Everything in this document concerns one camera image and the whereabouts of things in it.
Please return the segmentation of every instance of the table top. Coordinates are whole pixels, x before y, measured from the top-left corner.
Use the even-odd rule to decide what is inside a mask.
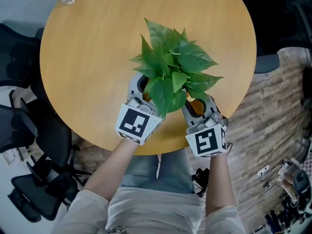
[[[149,41],[144,18],[186,28],[217,66],[205,73],[224,77],[207,93],[230,117],[251,83],[254,27],[242,0],[76,0],[60,1],[46,24],[40,50],[46,93],[61,119],[78,135],[107,150],[121,138],[115,123],[136,63],[141,36]],[[137,155],[175,151],[188,145],[181,110],[167,115]]]

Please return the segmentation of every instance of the blue jeans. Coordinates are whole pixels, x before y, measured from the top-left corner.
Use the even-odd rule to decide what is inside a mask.
[[[136,187],[171,193],[194,193],[189,160],[184,150],[161,155],[158,178],[158,156],[133,156],[121,181],[121,187]]]

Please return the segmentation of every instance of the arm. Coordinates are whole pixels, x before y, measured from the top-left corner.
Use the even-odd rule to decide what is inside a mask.
[[[226,154],[211,158],[206,200],[206,216],[225,206],[234,205],[234,196]]]
[[[136,149],[137,144],[122,140],[107,160],[92,174],[83,189],[92,191],[110,201],[117,191]]]

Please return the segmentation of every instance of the person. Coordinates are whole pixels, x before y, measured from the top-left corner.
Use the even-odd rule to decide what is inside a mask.
[[[72,202],[53,234],[244,234],[234,207],[226,154],[211,158],[206,204],[194,193],[184,150],[134,156],[122,140]]]

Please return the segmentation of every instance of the white shirt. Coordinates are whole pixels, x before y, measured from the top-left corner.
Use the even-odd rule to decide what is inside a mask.
[[[205,204],[196,194],[121,187],[109,202],[83,190],[52,234],[196,234]],[[245,234],[234,206],[206,217],[206,234]]]

